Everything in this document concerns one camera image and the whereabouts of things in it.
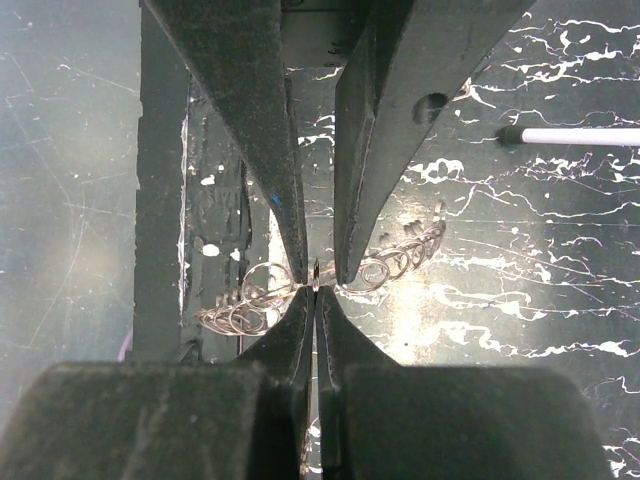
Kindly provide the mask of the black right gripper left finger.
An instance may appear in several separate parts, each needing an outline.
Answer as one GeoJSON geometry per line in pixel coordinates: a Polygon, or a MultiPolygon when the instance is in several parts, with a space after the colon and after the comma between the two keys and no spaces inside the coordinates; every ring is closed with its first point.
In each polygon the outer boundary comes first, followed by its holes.
{"type": "Polygon", "coordinates": [[[60,363],[1,440],[5,479],[299,479],[315,296],[223,363],[60,363]]]}

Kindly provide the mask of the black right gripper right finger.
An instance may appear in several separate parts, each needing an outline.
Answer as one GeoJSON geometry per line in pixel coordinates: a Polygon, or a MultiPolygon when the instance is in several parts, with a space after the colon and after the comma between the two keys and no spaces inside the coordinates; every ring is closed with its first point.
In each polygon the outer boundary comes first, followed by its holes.
{"type": "Polygon", "coordinates": [[[576,386],[547,369],[402,366],[315,300],[327,479],[608,479],[576,386]]]}

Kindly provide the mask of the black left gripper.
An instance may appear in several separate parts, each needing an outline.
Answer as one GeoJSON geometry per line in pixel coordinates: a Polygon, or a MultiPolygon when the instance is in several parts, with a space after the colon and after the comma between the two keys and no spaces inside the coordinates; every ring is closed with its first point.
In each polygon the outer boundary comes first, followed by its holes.
{"type": "Polygon", "coordinates": [[[348,284],[382,208],[439,114],[532,4],[290,0],[148,6],[221,115],[274,214],[299,283],[308,279],[308,245],[284,64],[347,63],[335,95],[334,254],[337,280],[348,284]]]}

